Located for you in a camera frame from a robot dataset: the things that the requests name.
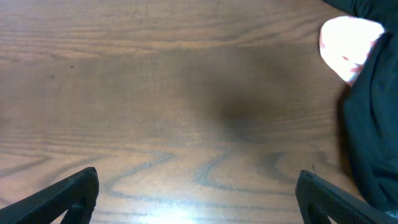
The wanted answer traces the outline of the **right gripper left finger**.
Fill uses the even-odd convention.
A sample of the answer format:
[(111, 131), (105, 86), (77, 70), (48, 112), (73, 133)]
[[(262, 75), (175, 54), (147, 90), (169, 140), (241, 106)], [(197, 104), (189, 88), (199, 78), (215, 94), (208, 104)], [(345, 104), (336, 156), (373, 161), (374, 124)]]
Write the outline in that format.
[(99, 194), (94, 167), (87, 167), (27, 198), (1, 209), (1, 223), (89, 223)]

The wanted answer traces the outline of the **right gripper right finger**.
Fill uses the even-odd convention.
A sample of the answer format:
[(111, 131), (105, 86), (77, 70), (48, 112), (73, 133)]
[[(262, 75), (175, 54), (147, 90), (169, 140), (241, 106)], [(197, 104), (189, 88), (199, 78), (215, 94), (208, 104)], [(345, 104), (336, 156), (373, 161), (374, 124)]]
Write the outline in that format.
[(305, 224), (397, 224), (396, 218), (307, 170), (300, 171), (295, 195)]

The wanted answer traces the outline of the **black long garment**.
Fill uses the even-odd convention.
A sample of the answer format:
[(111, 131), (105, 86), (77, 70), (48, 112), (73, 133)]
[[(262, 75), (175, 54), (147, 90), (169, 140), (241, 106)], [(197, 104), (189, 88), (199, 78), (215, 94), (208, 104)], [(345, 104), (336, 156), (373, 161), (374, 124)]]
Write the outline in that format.
[(326, 0), (385, 28), (343, 98), (349, 163), (362, 197), (397, 217), (397, 1)]

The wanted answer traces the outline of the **orange striped shirt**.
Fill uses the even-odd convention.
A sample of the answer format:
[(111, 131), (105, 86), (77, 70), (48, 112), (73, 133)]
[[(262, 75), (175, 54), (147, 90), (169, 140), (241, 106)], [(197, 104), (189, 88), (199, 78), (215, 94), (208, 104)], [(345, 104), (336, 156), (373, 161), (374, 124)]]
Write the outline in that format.
[(385, 28), (378, 22), (340, 16), (320, 28), (323, 61), (348, 85), (353, 85)]

